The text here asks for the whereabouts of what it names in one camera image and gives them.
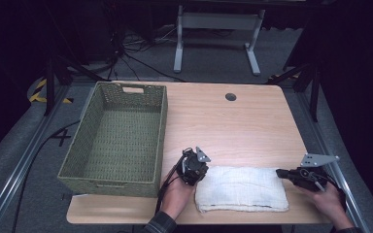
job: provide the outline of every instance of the silver metal bracket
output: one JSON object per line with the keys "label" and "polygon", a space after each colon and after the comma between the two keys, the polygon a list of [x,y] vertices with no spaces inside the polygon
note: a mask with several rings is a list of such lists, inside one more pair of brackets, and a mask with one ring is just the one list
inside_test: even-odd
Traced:
{"label": "silver metal bracket", "polygon": [[199,147],[196,147],[196,155],[200,162],[211,162],[211,158],[207,156]]}
{"label": "silver metal bracket", "polygon": [[340,160],[338,156],[306,153],[301,161],[301,167],[321,167]]}

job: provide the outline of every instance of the cable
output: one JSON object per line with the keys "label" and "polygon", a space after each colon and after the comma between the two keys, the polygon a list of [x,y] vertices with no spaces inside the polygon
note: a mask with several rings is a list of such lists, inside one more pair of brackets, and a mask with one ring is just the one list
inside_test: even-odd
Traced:
{"label": "cable", "polygon": [[132,69],[132,67],[129,66],[128,62],[126,62],[123,58],[122,58],[122,61],[126,64],[126,66],[134,73],[134,75],[136,76],[136,79],[138,81],[140,81],[138,75],[136,74],[136,72],[134,71],[134,69]]}
{"label": "cable", "polygon": [[19,216],[19,210],[20,210],[20,205],[22,203],[22,198],[23,198],[23,192],[26,188],[26,183],[27,183],[27,180],[28,180],[28,176],[29,176],[29,173],[31,171],[31,168],[32,168],[32,165],[33,163],[35,162],[35,159],[36,157],[38,156],[38,153],[41,151],[42,147],[45,145],[45,143],[50,139],[50,138],[53,138],[54,136],[60,134],[63,130],[65,130],[66,128],[68,128],[69,126],[72,126],[74,124],[77,124],[79,123],[80,120],[77,120],[73,123],[70,123],[66,126],[63,126],[62,128],[56,130],[54,133],[52,133],[39,147],[38,147],[38,150],[36,151],[36,153],[33,155],[33,158],[31,160],[31,163],[29,164],[28,166],[28,169],[26,170],[26,173],[25,173],[25,178],[24,178],[24,181],[23,181],[23,184],[22,184],[22,188],[20,190],[20,195],[19,195],[19,199],[17,200],[17,210],[15,212],[15,218],[14,218],[14,223],[13,223],[13,226],[12,226],[12,232],[15,233],[17,231],[17,217]]}
{"label": "cable", "polygon": [[180,78],[173,77],[173,76],[167,75],[167,74],[165,74],[165,73],[162,73],[162,72],[156,70],[155,68],[153,68],[152,66],[150,66],[150,65],[148,65],[148,64],[146,64],[146,63],[144,63],[143,61],[140,61],[140,60],[138,60],[137,58],[135,58],[135,57],[133,57],[133,56],[130,56],[128,53],[125,53],[125,55],[126,55],[127,57],[129,57],[129,58],[131,58],[131,59],[134,59],[134,60],[138,61],[139,63],[141,63],[141,64],[147,66],[148,68],[150,68],[150,69],[156,71],[158,74],[163,75],[164,77],[172,78],[172,79],[174,79],[174,80],[180,81],[181,83],[186,83],[186,81],[184,81],[184,80],[182,80],[182,79],[180,79]]}
{"label": "cable", "polygon": [[[135,53],[135,52],[139,52],[139,51],[146,51],[146,50],[149,50],[150,48],[152,47],[155,47],[155,46],[159,46],[159,45],[163,45],[169,41],[172,41],[172,42],[177,42],[175,40],[171,40],[171,39],[165,39],[167,36],[169,36],[172,32],[174,32],[175,30],[177,29],[177,27],[171,29],[169,32],[167,32],[164,36],[160,37],[160,38],[157,38],[157,39],[154,39],[153,40],[153,43],[152,44],[148,44],[148,41],[146,40],[140,40],[137,38],[137,40],[130,40],[129,42],[125,42],[123,43],[122,45],[124,46],[124,50],[126,52],[130,52],[130,53]],[[128,34],[126,35],[126,37],[128,36],[131,36],[133,37],[134,34]],[[128,48],[128,46],[135,46],[139,44],[139,48],[138,49],[131,49],[131,48]]]}
{"label": "cable", "polygon": [[80,64],[77,64],[77,63],[75,63],[75,62],[73,62],[73,61],[71,61],[71,60],[68,60],[68,59],[66,59],[65,57],[60,56],[60,55],[58,56],[58,58],[59,58],[62,62],[66,63],[67,65],[69,65],[69,66],[73,67],[74,69],[80,71],[81,73],[83,73],[84,75],[90,77],[90,78],[93,79],[94,81],[97,81],[97,82],[98,82],[98,81],[106,81],[106,80],[103,79],[102,77],[100,77],[100,76],[98,76],[98,75],[92,73],[91,71],[87,70],[84,66],[81,66]]}
{"label": "cable", "polygon": [[[101,72],[104,72],[104,71],[107,71],[108,69],[112,68],[116,63],[117,63],[117,60],[115,57],[112,57],[111,59],[111,62],[108,61],[107,65],[103,66],[103,67],[99,67],[99,68],[95,68],[95,69],[91,69],[88,71],[94,73],[94,74],[99,74]],[[71,73],[71,75],[74,75],[74,76],[83,76],[84,73],[80,72],[80,71],[77,71],[77,70],[68,70],[69,73]]]}
{"label": "cable", "polygon": [[174,174],[175,170],[183,162],[183,160],[184,160],[185,157],[186,156],[183,153],[183,155],[181,156],[180,160],[178,160],[177,164],[174,167],[172,167],[171,171],[168,173],[168,177],[166,178],[165,182],[162,184],[162,187],[160,188],[160,190],[158,192],[158,199],[156,201],[155,213],[158,213],[158,211],[160,210],[160,206],[162,204],[163,196],[165,195],[166,189],[168,189],[169,184],[171,184],[171,182],[173,182],[175,179],[178,178],[177,177],[174,180],[172,180],[171,182],[169,182],[169,180],[171,179],[171,177]]}
{"label": "cable", "polygon": [[123,52],[122,42],[125,38],[124,32],[126,27],[123,23],[123,15],[119,11],[118,2],[111,0],[102,1],[102,12],[108,22],[111,44],[114,47],[115,52],[118,53],[118,56],[121,56]]}
{"label": "cable", "polygon": [[110,72],[108,73],[107,81],[110,80],[110,77],[111,77],[111,74],[112,74],[112,70],[113,70],[114,68],[115,68],[115,65],[111,66]]}

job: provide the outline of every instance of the human hand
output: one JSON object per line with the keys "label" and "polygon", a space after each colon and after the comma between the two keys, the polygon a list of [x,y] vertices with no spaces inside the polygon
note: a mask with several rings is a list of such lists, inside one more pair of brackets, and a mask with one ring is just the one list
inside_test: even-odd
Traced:
{"label": "human hand", "polygon": [[313,192],[299,186],[297,188],[311,198],[317,209],[328,216],[337,230],[354,227],[341,205],[338,190],[332,183],[326,185],[325,192]]}
{"label": "human hand", "polygon": [[172,182],[166,189],[160,210],[175,220],[187,205],[195,186],[184,183],[176,172],[169,181]]}

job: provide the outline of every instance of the basket handle hole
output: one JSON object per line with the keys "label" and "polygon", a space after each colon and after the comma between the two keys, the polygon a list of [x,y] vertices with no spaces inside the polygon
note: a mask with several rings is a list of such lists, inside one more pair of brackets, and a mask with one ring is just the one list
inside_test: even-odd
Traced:
{"label": "basket handle hole", "polygon": [[144,93],[144,89],[143,88],[137,88],[137,87],[127,87],[127,86],[124,86],[122,88],[122,90],[124,92],[127,92],[127,93],[140,93],[140,94]]}

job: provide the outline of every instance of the black cable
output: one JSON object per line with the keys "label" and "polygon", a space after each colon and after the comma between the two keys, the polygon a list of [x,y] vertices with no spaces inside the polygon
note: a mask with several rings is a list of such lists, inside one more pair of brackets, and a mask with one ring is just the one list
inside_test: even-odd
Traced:
{"label": "black cable", "polygon": [[102,77],[96,75],[95,73],[92,73],[91,71],[87,70],[84,66],[80,65],[80,64],[77,64],[71,60],[68,60],[67,58],[63,57],[63,56],[58,56],[58,58],[64,62],[65,64],[71,66],[72,68],[74,68],[75,70],[78,70],[79,72],[83,73],[84,75],[88,76],[89,78],[93,79],[94,81],[106,81],[105,79],[103,79]]}
{"label": "black cable", "polygon": [[17,210],[15,212],[15,218],[14,218],[14,223],[13,223],[13,226],[12,226],[12,232],[15,233],[17,231],[17,217],[19,216],[19,210],[20,210],[20,205],[22,203],[22,198],[23,198],[23,192],[25,191],[25,188],[26,188],[26,182],[28,180],[28,176],[29,176],[29,173],[31,171],[31,168],[32,168],[32,165],[33,163],[35,162],[35,159],[36,157],[38,156],[38,153],[41,151],[42,147],[45,145],[45,143],[50,139],[50,138],[53,138],[54,136],[60,134],[63,130],[65,130],[66,128],[68,128],[69,126],[72,126],[74,124],[77,124],[79,123],[80,120],[77,120],[73,123],[70,123],[66,126],[63,126],[62,128],[56,130],[54,133],[52,133],[39,147],[38,147],[38,150],[36,151],[36,153],[33,155],[32,157],[32,160],[31,160],[31,163],[29,164],[28,166],[28,169],[26,170],[26,173],[25,173],[25,177],[24,177],[24,181],[23,181],[23,184],[22,184],[22,188],[20,190],[20,195],[19,195],[19,199],[17,200]]}
{"label": "black cable", "polygon": [[168,173],[168,177],[166,178],[165,182],[162,184],[162,187],[158,192],[158,199],[156,201],[155,213],[158,213],[158,211],[160,210],[160,206],[162,204],[163,196],[165,195],[166,189],[168,189],[169,184],[171,184],[171,182],[174,181],[176,178],[172,180],[171,182],[169,182],[169,180],[171,179],[177,167],[183,162],[185,157],[186,156],[183,153],[180,160],[178,160],[177,164],[171,169],[171,171]]}
{"label": "black cable", "polygon": [[125,18],[119,7],[120,4],[118,1],[104,0],[102,2],[102,12],[108,23],[111,45],[118,57],[122,56],[124,52],[122,43],[125,40],[126,31]]}
{"label": "black cable", "polygon": [[184,81],[184,80],[182,80],[182,79],[180,79],[180,78],[173,77],[173,76],[167,75],[167,74],[165,74],[165,73],[162,73],[162,72],[156,70],[156,69],[153,68],[152,66],[146,64],[145,62],[140,61],[140,60],[138,60],[137,58],[135,58],[135,57],[133,57],[133,56],[130,56],[128,53],[125,53],[125,55],[126,55],[127,57],[129,57],[129,58],[131,58],[131,59],[134,59],[135,61],[138,61],[139,63],[141,63],[141,64],[147,66],[148,68],[150,68],[150,69],[156,71],[158,74],[163,75],[164,77],[172,78],[172,79],[174,79],[174,80],[180,81],[181,83],[186,83],[186,81]]}
{"label": "black cable", "polygon": [[114,67],[115,67],[115,65],[111,66],[110,72],[108,73],[107,81],[110,80],[110,77],[111,77],[111,74],[112,74],[112,70],[114,69]]}
{"label": "black cable", "polygon": [[172,33],[176,32],[174,29],[171,29],[170,31],[164,33],[162,36],[158,36],[158,29],[154,30],[154,38],[152,43],[149,43],[149,41],[142,39],[141,36],[135,34],[135,33],[129,33],[125,35],[125,38],[122,42],[123,46],[125,47],[126,52],[135,53],[138,51],[146,51],[149,50],[152,47],[163,45],[167,43],[168,41],[171,41],[170,39],[164,39],[166,37],[169,37]]}
{"label": "black cable", "polygon": [[[116,63],[117,63],[117,61],[116,61],[115,57],[112,57],[111,62],[107,63],[107,65],[105,65],[103,67],[91,69],[91,70],[88,69],[88,71],[90,71],[94,74],[99,74],[101,72],[107,71],[108,69],[112,68]],[[71,71],[71,70],[68,70],[68,71],[73,76],[83,76],[84,75],[83,73],[81,73],[79,71]]]}
{"label": "black cable", "polygon": [[117,81],[117,80],[118,80],[118,73],[117,73],[117,71],[115,70],[115,68],[114,68],[114,75],[115,75],[115,80]]}
{"label": "black cable", "polygon": [[126,64],[126,66],[134,73],[134,75],[136,76],[136,79],[138,81],[140,81],[138,75],[136,74],[136,72],[134,71],[134,69],[132,69],[132,67],[129,66],[128,62],[126,62],[124,59],[122,59],[122,61]]}

